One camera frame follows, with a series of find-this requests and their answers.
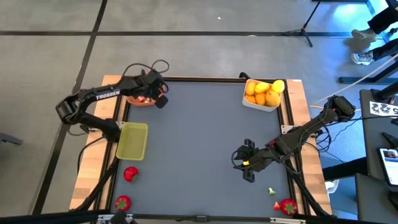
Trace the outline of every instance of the lemon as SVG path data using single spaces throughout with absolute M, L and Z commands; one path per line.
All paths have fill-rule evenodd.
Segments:
M 246 100 L 248 100 L 248 102 L 250 102 L 250 103 L 256 103 L 256 97 L 254 97 L 254 96 L 246 95 L 246 96 L 244 96 L 244 98 Z
M 269 90 L 266 94 L 266 102 L 267 106 L 279 106 L 280 105 L 279 94 L 272 90 Z
M 256 94 L 256 101 L 257 101 L 258 105 L 265 105 L 266 104 L 266 94 L 265 93 Z
M 256 85 L 256 88 L 254 89 L 254 91 L 256 93 L 264 93 L 265 91 L 268 91 L 270 88 L 268 83 L 264 83 L 264 82 L 260 82 Z
M 254 88 L 256 87 L 255 82 L 249 82 L 246 84 L 246 94 L 251 96 L 254 94 Z
M 276 80 L 272 84 L 271 90 L 280 94 L 285 90 L 285 83 L 282 80 Z

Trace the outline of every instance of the concrete floor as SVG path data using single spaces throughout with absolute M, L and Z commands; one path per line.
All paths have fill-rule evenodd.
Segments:
M 0 31 L 91 31 L 100 5 L 101 0 L 2 0 Z M 280 32 L 298 29 L 314 7 L 311 0 L 112 0 L 99 30 Z M 351 32 L 367 28 L 370 18 L 365 4 L 323 2 L 308 31 Z M 0 216 L 29 213 L 60 125 L 54 107 L 70 94 L 88 39 L 0 35 L 0 132 L 24 140 L 22 146 L 0 144 Z M 301 37 L 97 37 L 82 88 L 100 85 L 103 75 L 120 74 L 130 63 L 162 58 L 170 63 L 168 76 L 237 77 L 244 71 L 253 78 L 301 79 L 311 104 L 345 86 L 337 77 L 363 77 L 388 59 L 368 67 L 349 59 L 351 52 L 375 48 L 383 40 L 371 46 L 351 38 L 312 41 L 313 48 Z M 381 86 L 358 85 L 343 95 L 359 107 L 363 88 Z M 319 110 L 310 112 L 315 116 Z M 334 126 L 332 134 L 344 126 Z M 68 209 L 84 144 L 85 136 L 65 139 L 45 213 Z M 361 123 L 340 134 L 330 152 L 344 161 L 364 156 Z

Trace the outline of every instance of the wooden table frame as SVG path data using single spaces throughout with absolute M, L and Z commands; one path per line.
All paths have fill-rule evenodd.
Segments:
M 120 80 L 120 75 L 105 75 L 102 85 L 109 85 L 116 83 Z M 282 95 L 281 112 L 284 124 L 293 121 L 294 125 L 301 125 L 310 120 L 308 112 L 307 101 L 305 99 L 304 89 L 301 80 L 286 80 L 287 93 Z M 117 98 L 108 98 L 106 100 L 98 101 L 96 104 L 94 115 L 100 118 L 112 118 L 114 117 L 116 109 Z M 126 107 L 126 97 L 123 96 L 121 99 L 120 107 L 117 116 L 118 121 L 121 121 Z M 101 137 L 101 132 L 92 132 L 88 135 L 87 143 Z M 309 139 L 308 142 L 315 144 L 314 139 Z M 84 199 L 94 189 L 98 183 L 101 175 L 103 161 L 106 152 L 106 140 L 100 140 L 96 144 L 87 148 L 81 159 L 80 171 L 73 191 L 72 201 L 70 203 L 70 209 L 79 206 Z M 111 145 L 111 152 L 109 156 L 108 164 L 114 157 L 117 144 Z M 305 185 L 315 198 L 315 200 L 322 206 L 322 208 L 331 214 L 331 207 L 329 198 L 326 192 L 325 181 L 322 174 L 322 167 L 320 164 L 319 153 L 317 150 L 304 144 L 301 152 L 301 161 L 303 166 L 303 176 Z M 99 208 L 106 208 L 106 199 L 109 192 L 109 181 L 103 188 L 101 200 L 99 201 Z M 297 200 L 298 212 L 304 213 L 303 200 L 299 188 L 295 184 L 295 196 Z

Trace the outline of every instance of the red strawberry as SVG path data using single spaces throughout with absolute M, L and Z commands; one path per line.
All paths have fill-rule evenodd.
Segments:
M 114 206 L 116 207 L 117 210 L 127 211 L 131 207 L 131 200 L 126 195 L 119 196 L 116 199 Z
M 297 206 L 292 199 L 287 198 L 280 202 L 280 210 L 285 215 L 294 215 L 297 212 Z
M 278 204 L 278 202 L 275 202 L 275 205 L 274 205 L 274 210 L 275 210 L 275 211 L 278 211 L 278 210 L 280 210 L 280 207 L 279 207 L 279 204 Z
M 127 167 L 123 173 L 124 179 L 128 182 L 132 182 L 132 181 L 136 180 L 138 175 L 139 175 L 139 172 L 138 172 L 137 168 L 135 168 L 133 166 Z

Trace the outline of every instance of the small green object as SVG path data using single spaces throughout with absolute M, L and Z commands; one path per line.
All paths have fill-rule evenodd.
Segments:
M 122 126 L 116 157 L 131 161 L 144 159 L 147 145 L 148 125 L 126 122 Z
M 268 190 L 269 190 L 269 195 L 275 195 L 276 194 L 276 192 L 272 188 L 269 187 Z

